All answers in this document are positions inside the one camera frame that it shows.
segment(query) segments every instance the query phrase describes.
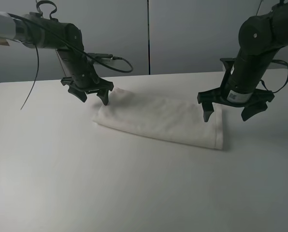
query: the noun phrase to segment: barcode label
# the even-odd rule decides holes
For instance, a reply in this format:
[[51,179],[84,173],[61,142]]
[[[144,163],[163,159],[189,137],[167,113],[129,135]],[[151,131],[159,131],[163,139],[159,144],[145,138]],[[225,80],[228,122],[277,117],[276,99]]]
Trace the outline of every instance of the barcode label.
[[227,100],[232,102],[232,103],[245,103],[249,100],[251,97],[252,93],[237,93],[231,90],[228,94]]

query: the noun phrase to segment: sticker label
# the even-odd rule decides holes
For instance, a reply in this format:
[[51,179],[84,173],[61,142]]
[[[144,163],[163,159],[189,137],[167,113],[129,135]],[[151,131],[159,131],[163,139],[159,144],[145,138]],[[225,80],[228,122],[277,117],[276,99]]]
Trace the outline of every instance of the sticker label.
[[231,68],[231,75],[233,74],[233,72],[234,72],[234,65]]
[[246,101],[249,100],[251,95],[252,93],[243,94],[243,93],[237,93],[237,92],[234,92],[233,90],[230,90],[227,100],[232,103],[245,103]]

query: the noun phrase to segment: wire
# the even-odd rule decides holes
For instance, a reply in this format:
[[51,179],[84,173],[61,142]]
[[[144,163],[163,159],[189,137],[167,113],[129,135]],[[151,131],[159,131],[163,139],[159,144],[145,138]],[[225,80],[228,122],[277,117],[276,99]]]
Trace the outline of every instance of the wire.
[[31,37],[32,37],[33,45],[34,45],[34,47],[36,48],[36,52],[37,52],[37,60],[38,60],[38,66],[37,66],[36,77],[34,78],[34,81],[33,81],[32,87],[31,87],[31,89],[30,89],[30,92],[29,92],[29,94],[27,95],[26,100],[25,100],[24,104],[22,105],[22,108],[20,108],[20,110],[23,109],[24,105],[26,104],[26,102],[27,102],[27,100],[28,100],[28,98],[29,98],[29,96],[30,96],[30,94],[31,94],[31,92],[32,92],[32,89],[33,89],[34,84],[36,83],[36,80],[37,80],[37,77],[38,77],[38,73],[39,73],[39,66],[40,66],[40,58],[39,58],[39,51],[38,51],[38,47],[37,47],[37,45],[35,44],[35,39],[34,39],[34,37],[33,37],[33,34],[32,34],[32,32],[31,32],[30,27],[29,27],[27,24],[26,24],[26,26],[27,26],[27,28],[28,28],[28,31],[29,31]]
[[[280,59],[274,59],[274,60],[272,60],[272,63],[285,65],[285,66],[287,66],[287,68],[288,68],[288,63],[285,62],[285,61],[283,61],[283,60],[280,60]],[[263,87],[264,87],[267,91],[269,91],[269,90],[267,89],[267,87],[265,86],[265,82],[264,82],[263,80],[260,80],[260,81],[261,81],[261,84],[263,85]],[[273,93],[278,93],[278,92],[281,91],[287,84],[288,84],[288,75],[287,75],[287,79],[286,79],[284,85],[283,85],[279,90],[277,90],[277,91],[275,91],[275,92],[273,92]]]
[[278,59],[273,59],[272,63],[285,65],[284,63],[280,63]]
[[30,96],[30,93],[32,92],[32,89],[33,89],[33,87],[34,87],[34,84],[36,83],[36,80],[37,80],[37,77],[38,77],[38,73],[39,73],[39,65],[40,65],[40,60],[39,60],[39,51],[38,51],[38,48],[37,48],[36,45],[35,45],[35,48],[36,48],[37,58],[38,58],[38,67],[37,67],[36,77],[34,78],[34,81],[33,81],[32,87],[31,87],[31,89],[30,89],[30,92],[29,92],[29,94],[28,94],[28,96],[27,96],[27,98],[26,98],[26,100],[25,100],[25,102],[24,102],[22,108],[20,108],[20,110],[22,110],[23,107],[24,107],[24,105],[26,104],[26,102],[27,102],[27,100],[28,100],[28,98],[29,98],[29,96]]
[[99,63],[100,65],[104,66],[105,68],[108,68],[108,69],[111,69],[113,71],[116,71],[116,72],[120,72],[120,73],[130,73],[133,71],[133,66],[130,64],[130,62],[128,62],[126,59],[124,58],[120,58],[120,57],[115,57],[116,59],[121,59],[123,61],[125,61],[129,66],[130,66],[130,70],[120,70],[120,69],[116,69],[116,68],[113,68],[107,64],[104,64],[103,62],[99,61],[98,59],[92,57],[91,55],[89,55],[88,53],[82,51],[81,49],[77,48],[76,46],[72,45],[71,43],[69,43],[68,41],[66,41],[65,39],[61,38],[60,36],[58,36],[57,34],[53,33],[51,30],[47,29],[46,27],[43,27],[42,25],[39,25],[38,23],[35,23],[29,19],[26,19],[26,18],[23,18],[21,16],[18,16],[18,15],[15,15],[15,14],[10,14],[8,13],[11,17],[13,18],[17,18],[17,19],[20,19],[22,20],[23,22],[28,22],[30,24],[33,24],[39,28],[42,28],[43,30],[45,30],[46,32],[50,33],[51,35],[53,35],[54,37],[56,37],[57,39],[59,39],[60,41],[62,41],[65,45],[71,47],[72,49],[74,49],[75,51],[85,55],[86,57],[92,59],[94,62],[97,62]]
[[60,63],[61,69],[62,69],[62,71],[63,71],[63,74],[65,74],[65,77],[67,77],[66,72],[65,72],[65,70],[64,70],[64,68],[63,68],[63,66],[62,66],[61,60],[60,60],[60,58],[59,58],[58,51],[55,50],[55,52],[56,52],[58,61],[59,61],[59,63]]

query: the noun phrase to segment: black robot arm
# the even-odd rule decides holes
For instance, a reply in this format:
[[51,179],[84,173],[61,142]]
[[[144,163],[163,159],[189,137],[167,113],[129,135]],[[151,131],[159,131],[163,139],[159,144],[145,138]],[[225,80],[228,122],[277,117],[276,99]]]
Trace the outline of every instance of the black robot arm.
[[244,107],[243,121],[267,109],[266,102],[271,102],[274,94],[256,87],[275,54],[288,45],[288,3],[281,1],[268,14],[245,21],[239,31],[239,44],[236,59],[220,59],[226,68],[220,87],[198,94],[205,122],[214,111],[213,102]]
[[[37,3],[38,13],[30,12],[22,17],[9,14],[16,24],[15,40],[19,40],[29,48],[56,49],[61,60],[69,70],[71,77],[63,77],[61,83],[68,85],[68,92],[78,97],[82,102],[87,100],[87,94],[96,93],[104,105],[108,103],[108,93],[114,85],[98,77],[93,64],[95,62],[118,72],[129,73],[133,70],[131,64],[123,58],[113,57],[111,54],[85,53],[81,31],[71,23],[60,23],[57,19],[43,18],[40,5],[49,3],[47,0]],[[122,59],[131,67],[129,71],[115,69],[103,63],[102,59]]]

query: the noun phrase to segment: white cloth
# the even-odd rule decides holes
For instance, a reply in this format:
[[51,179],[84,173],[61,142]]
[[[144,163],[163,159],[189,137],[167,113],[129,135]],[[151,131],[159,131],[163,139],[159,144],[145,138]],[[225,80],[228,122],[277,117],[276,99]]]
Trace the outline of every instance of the white cloth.
[[113,129],[176,143],[222,149],[222,112],[207,123],[201,105],[135,94],[115,88],[109,104],[101,106],[93,121]]

